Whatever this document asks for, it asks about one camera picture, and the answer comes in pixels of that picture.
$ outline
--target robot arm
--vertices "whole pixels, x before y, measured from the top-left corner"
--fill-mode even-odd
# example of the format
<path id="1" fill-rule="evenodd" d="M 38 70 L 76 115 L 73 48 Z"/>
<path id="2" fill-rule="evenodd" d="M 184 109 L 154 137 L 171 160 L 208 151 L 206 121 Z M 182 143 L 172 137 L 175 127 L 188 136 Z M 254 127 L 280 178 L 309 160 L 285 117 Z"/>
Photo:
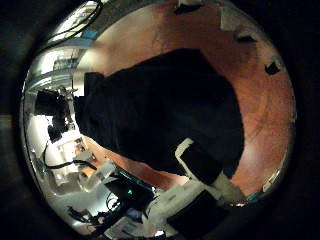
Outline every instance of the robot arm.
<path id="1" fill-rule="evenodd" d="M 245 197 L 191 139 L 183 141 L 175 155 L 190 180 L 160 193 L 148 205 L 143 221 L 162 229 L 167 237 L 180 233 L 196 239 L 228 215 L 223 206 L 244 203 Z"/>

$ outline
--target black cloth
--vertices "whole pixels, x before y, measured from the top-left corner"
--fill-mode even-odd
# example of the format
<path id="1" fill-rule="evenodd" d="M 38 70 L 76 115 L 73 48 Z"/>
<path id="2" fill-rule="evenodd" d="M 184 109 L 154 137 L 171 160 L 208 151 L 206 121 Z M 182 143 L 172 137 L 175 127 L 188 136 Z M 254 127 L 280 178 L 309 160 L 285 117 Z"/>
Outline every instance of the black cloth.
<path id="1" fill-rule="evenodd" d="M 237 98 L 199 50 L 174 50 L 88 86 L 76 119 L 103 147 L 182 174 L 174 152 L 189 137 L 234 173 L 244 138 Z"/>

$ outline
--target black cable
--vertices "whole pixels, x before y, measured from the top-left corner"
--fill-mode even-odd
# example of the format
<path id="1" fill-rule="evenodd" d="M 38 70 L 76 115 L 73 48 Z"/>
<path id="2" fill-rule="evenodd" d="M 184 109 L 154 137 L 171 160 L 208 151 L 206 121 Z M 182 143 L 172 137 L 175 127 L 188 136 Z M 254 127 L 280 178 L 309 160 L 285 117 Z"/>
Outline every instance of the black cable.
<path id="1" fill-rule="evenodd" d="M 87 162 L 87 161 L 83 161 L 83 160 L 73 160 L 71 162 L 65 162 L 62 164 L 58 164 L 58 165 L 53 165 L 53 166 L 49 166 L 47 164 L 45 164 L 45 166 L 49 169 L 60 169 L 63 167 L 67 167 L 71 164 L 81 164 L 81 165 L 87 165 L 88 167 L 92 168 L 93 170 L 97 170 L 97 168 L 95 166 L 93 166 L 91 163 Z"/>
<path id="2" fill-rule="evenodd" d="M 93 170 L 97 170 L 97 168 L 94 165 L 92 165 L 91 163 L 89 163 L 87 161 L 83 161 L 83 160 L 73 160 L 71 162 L 65 162 L 65 163 L 58 164 L 58 165 L 53 165 L 53 166 L 47 165 L 47 163 L 46 163 L 46 152 L 47 152 L 48 146 L 49 146 L 49 140 L 47 141 L 46 147 L 44 148 L 43 153 L 42 153 L 42 155 L 43 155 L 43 163 L 44 163 L 45 167 L 48 168 L 48 169 L 60 169 L 60 168 L 69 166 L 71 164 L 81 164 L 81 165 L 87 165 L 88 167 L 90 167 Z"/>
<path id="3" fill-rule="evenodd" d="M 58 46 L 58 45 L 60 45 L 61 43 L 65 42 L 65 41 L 68 41 L 69 39 L 73 38 L 74 36 L 76 36 L 76 35 L 78 35 L 80 32 L 82 32 L 83 30 L 85 30 L 87 27 L 89 27 L 89 26 L 98 18 L 98 16 L 100 15 L 100 13 L 101 13 L 101 11 L 102 11 L 102 8 L 103 8 L 103 3 L 102 3 L 100 0 L 93 0 L 93 1 L 97 2 L 97 8 L 96 8 L 97 10 L 96 10 L 96 11 L 95 11 L 95 10 L 93 11 L 95 14 L 92 16 L 92 18 L 90 19 L 90 21 L 89 21 L 83 28 L 79 29 L 78 31 L 76 31 L 75 33 L 71 34 L 71 35 L 70 35 L 69 37 L 67 37 L 67 38 L 63 38 L 63 39 L 61 39 L 60 41 L 56 41 L 56 42 L 54 42 L 54 43 L 52 43 L 52 44 L 49 44 L 49 45 L 47 45 L 46 47 L 40 49 L 40 50 L 37 52 L 37 55 L 39 55 L 39 54 L 47 51 L 47 50 L 50 49 L 50 48 L 53 48 L 53 47 L 55 47 L 55 46 Z"/>

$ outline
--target black object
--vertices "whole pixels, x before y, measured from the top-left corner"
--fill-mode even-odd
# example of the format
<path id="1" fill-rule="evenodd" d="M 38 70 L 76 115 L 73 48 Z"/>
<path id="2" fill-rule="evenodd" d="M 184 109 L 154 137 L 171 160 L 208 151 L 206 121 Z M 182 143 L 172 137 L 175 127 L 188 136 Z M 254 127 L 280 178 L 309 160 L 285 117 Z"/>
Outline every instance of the black object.
<path id="1" fill-rule="evenodd" d="M 84 135 L 176 174 L 184 172 L 174 152 L 189 137 L 233 175 L 243 151 L 237 98 L 199 50 L 174 50 L 95 79 L 94 86 L 85 81 L 88 95 L 75 101 Z"/>
<path id="2" fill-rule="evenodd" d="M 116 180 L 108 182 L 105 186 L 118 197 L 119 202 L 126 206 L 142 211 L 154 197 L 151 186 L 133 177 L 124 170 L 117 169 L 112 175 Z"/>
<path id="3" fill-rule="evenodd" d="M 280 69 L 275 62 L 272 62 L 269 66 L 265 66 L 264 69 L 269 75 L 275 75 L 280 72 Z"/>
<path id="4" fill-rule="evenodd" d="M 227 214 L 227 210 L 216 206 L 216 200 L 209 192 L 203 191 L 167 221 L 186 239 L 195 240 L 214 229 Z"/>
<path id="5" fill-rule="evenodd" d="M 212 184 L 222 170 L 222 165 L 196 142 L 183 152 L 181 159 L 187 164 L 190 171 L 206 184 Z"/>
<path id="6" fill-rule="evenodd" d="M 59 129 L 53 127 L 52 125 L 48 126 L 48 134 L 52 143 L 60 140 L 62 138 L 62 134 Z"/>
<path id="7" fill-rule="evenodd" d="M 38 91 L 35 103 L 35 115 L 54 116 L 58 110 L 64 109 L 64 101 L 58 91 L 43 89 Z"/>
<path id="8" fill-rule="evenodd" d="M 116 179 L 105 183 L 105 186 L 118 197 L 116 208 L 106 214 L 103 223 L 87 236 L 89 238 L 101 235 L 123 217 L 129 209 L 134 208 L 142 211 L 154 196 L 151 186 L 141 182 L 141 180 L 136 179 L 122 169 L 117 169 L 116 173 L 111 176 Z"/>
<path id="9" fill-rule="evenodd" d="M 186 5 L 186 4 L 180 4 L 180 6 L 178 6 L 176 8 L 176 10 L 174 11 L 175 14 L 180 15 L 180 14 L 184 14 L 184 13 L 189 13 L 189 12 L 193 12 L 198 10 L 199 8 L 201 8 L 202 5 Z"/>

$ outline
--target orange floor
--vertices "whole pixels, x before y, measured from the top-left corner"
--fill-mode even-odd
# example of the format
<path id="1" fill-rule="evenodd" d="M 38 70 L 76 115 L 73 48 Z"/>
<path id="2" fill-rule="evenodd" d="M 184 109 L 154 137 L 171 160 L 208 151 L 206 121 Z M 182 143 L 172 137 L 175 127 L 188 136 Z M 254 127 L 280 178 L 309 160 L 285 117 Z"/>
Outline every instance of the orange floor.
<path id="1" fill-rule="evenodd" d="M 287 149 L 294 110 L 288 74 L 266 74 L 265 64 L 278 53 L 254 25 L 242 21 L 235 32 L 251 29 L 257 42 L 238 43 L 233 31 L 220 30 L 215 4 L 178 16 L 175 4 L 149 5 L 122 18 L 97 39 L 79 68 L 108 76 L 173 49 L 201 49 L 233 85 L 239 100 L 245 149 L 232 182 L 248 195 L 261 189 Z"/>

